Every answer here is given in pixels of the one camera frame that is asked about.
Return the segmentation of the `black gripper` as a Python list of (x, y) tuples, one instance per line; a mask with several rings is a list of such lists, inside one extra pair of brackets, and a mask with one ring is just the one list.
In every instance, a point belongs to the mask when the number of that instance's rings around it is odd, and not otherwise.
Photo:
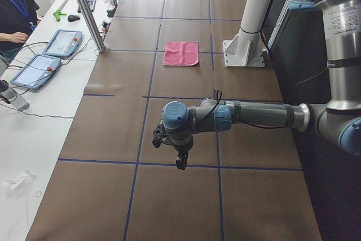
[(183, 139), (170, 139), (173, 147), (178, 151), (178, 157), (176, 159), (177, 169), (185, 170), (187, 167), (188, 152), (193, 147), (193, 136), (189, 136)]

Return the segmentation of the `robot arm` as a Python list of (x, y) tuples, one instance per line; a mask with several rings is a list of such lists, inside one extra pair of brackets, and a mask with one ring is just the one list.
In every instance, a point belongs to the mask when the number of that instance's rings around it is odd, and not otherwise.
[(265, 129), (295, 128), (310, 131), (360, 155), (360, 0), (288, 0), (290, 10), (317, 8), (323, 14), (331, 99), (326, 104), (264, 104), (204, 99), (187, 107), (167, 103), (153, 131), (154, 147), (162, 144), (178, 152), (178, 169), (187, 167), (193, 135), (230, 130), (233, 124)]

